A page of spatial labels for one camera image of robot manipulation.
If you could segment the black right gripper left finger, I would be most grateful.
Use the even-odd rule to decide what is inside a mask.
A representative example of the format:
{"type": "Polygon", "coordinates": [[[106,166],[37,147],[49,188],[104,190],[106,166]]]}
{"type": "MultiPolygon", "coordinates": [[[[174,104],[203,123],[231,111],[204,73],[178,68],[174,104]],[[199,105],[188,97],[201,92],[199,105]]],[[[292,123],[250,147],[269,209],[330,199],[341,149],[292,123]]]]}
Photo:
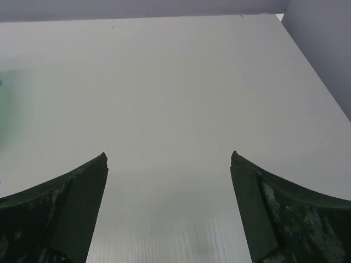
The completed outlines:
{"type": "Polygon", "coordinates": [[[107,175],[105,153],[1,198],[1,262],[86,262],[107,175]]]}

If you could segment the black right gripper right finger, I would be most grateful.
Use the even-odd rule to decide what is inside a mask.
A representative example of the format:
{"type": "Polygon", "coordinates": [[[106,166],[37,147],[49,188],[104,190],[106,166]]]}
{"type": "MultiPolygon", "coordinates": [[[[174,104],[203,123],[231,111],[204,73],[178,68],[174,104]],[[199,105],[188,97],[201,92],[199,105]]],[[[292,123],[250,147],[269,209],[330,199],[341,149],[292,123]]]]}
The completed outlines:
{"type": "Polygon", "coordinates": [[[350,262],[350,201],[231,155],[231,179],[252,262],[350,262]]]}

